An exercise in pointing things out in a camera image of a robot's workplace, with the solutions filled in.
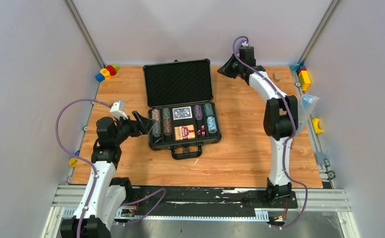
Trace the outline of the black poker set case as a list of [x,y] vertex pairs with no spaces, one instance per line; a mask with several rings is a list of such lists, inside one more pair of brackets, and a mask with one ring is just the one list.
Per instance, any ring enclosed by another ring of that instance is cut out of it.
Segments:
[[[152,117],[152,110],[160,110],[161,136],[153,137],[149,134],[149,148],[158,151],[168,149],[172,158],[183,160],[198,158],[202,155],[205,144],[220,142],[222,135],[216,107],[213,103],[213,87],[211,79],[211,63],[209,59],[195,59],[188,61],[174,61],[168,63],[147,64],[143,66],[148,115]],[[206,116],[203,105],[211,103],[217,124],[217,132],[210,134],[207,128]],[[201,105],[203,119],[196,120],[193,107]],[[191,119],[173,120],[172,108],[192,108]],[[162,109],[171,110],[172,135],[166,136],[163,132]],[[174,127],[182,125],[194,125],[195,139],[176,141]],[[206,137],[200,137],[201,126],[205,125]]]

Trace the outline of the light blue chip stack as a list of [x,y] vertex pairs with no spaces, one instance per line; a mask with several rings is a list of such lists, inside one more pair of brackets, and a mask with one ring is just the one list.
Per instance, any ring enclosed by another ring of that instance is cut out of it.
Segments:
[[216,133],[217,132],[217,124],[214,116],[209,116],[206,118],[207,121],[207,128],[208,132],[210,134]]

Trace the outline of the brown purple chip stack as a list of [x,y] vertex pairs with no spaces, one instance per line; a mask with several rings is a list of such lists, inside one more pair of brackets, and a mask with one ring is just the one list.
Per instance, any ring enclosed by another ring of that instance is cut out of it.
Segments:
[[172,135],[172,123],[169,119],[163,120],[163,132],[166,136]]

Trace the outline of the blue playing card deck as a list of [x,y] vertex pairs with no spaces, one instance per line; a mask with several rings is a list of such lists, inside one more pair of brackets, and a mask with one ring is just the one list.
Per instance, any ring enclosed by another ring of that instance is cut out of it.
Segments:
[[193,117],[191,106],[172,108],[172,114],[173,120],[191,119]]

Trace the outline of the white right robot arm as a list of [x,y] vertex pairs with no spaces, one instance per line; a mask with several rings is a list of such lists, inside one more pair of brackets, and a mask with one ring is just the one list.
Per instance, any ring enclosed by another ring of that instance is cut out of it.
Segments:
[[218,73],[229,78],[240,76],[265,100],[263,128],[271,144],[271,168],[264,196],[268,205],[278,207],[292,192],[289,161],[298,127],[298,100],[296,96],[281,91],[269,79],[265,69],[256,64],[251,46],[234,50]]

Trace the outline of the yellow big blind button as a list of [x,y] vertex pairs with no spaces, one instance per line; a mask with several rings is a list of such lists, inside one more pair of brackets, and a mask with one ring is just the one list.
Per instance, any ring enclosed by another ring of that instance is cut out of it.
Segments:
[[71,168],[75,168],[76,165],[77,165],[77,162],[78,162],[78,159],[73,157],[73,158],[70,158],[69,161],[68,161],[68,165],[71,167]]

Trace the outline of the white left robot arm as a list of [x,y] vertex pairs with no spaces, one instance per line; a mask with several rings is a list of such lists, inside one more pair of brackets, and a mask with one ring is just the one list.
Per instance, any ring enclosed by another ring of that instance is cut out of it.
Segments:
[[129,137],[147,135],[155,120],[136,111],[132,114],[134,119],[103,117],[96,122],[90,178],[73,216],[61,223],[63,238],[109,238],[120,205],[133,201],[130,180],[114,176],[122,155],[120,145]]

